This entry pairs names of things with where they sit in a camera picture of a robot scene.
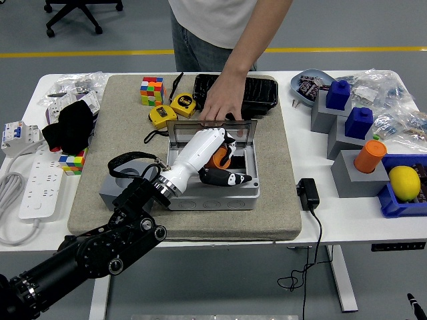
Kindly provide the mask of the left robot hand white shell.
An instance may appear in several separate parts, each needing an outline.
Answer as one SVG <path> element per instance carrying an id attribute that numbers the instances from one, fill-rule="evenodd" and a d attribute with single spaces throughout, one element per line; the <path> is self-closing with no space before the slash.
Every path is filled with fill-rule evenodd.
<path id="1" fill-rule="evenodd" d="M 226 170 L 235 151 L 236 140 L 224 128 L 198 131 L 172 166 L 160 174 L 157 184 L 171 197 L 179 197 L 186 191 L 189 178 L 194 175 L 199 175 L 202 183 L 219 187 L 247 183 L 252 180 L 251 176 Z"/>

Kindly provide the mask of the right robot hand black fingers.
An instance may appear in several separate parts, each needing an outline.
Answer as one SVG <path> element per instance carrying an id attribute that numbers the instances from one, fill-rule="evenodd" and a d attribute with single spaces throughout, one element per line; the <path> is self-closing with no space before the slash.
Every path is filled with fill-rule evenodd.
<path id="1" fill-rule="evenodd" d="M 408 293 L 407 298 L 410 302 L 411 308 L 413 309 L 414 315 L 417 320 L 427 320 L 426 313 L 424 312 L 423 308 L 420 306 L 420 304 L 417 302 L 413 294 Z"/>

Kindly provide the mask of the person's hand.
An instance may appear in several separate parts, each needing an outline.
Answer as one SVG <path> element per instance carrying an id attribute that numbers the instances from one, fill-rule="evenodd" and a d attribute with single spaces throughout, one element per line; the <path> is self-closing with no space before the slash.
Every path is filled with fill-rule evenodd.
<path id="1" fill-rule="evenodd" d="M 242 121 L 242 102 L 248 71 L 223 70 L 207 97 L 199 120 L 224 121 L 231 114 L 236 121 Z"/>

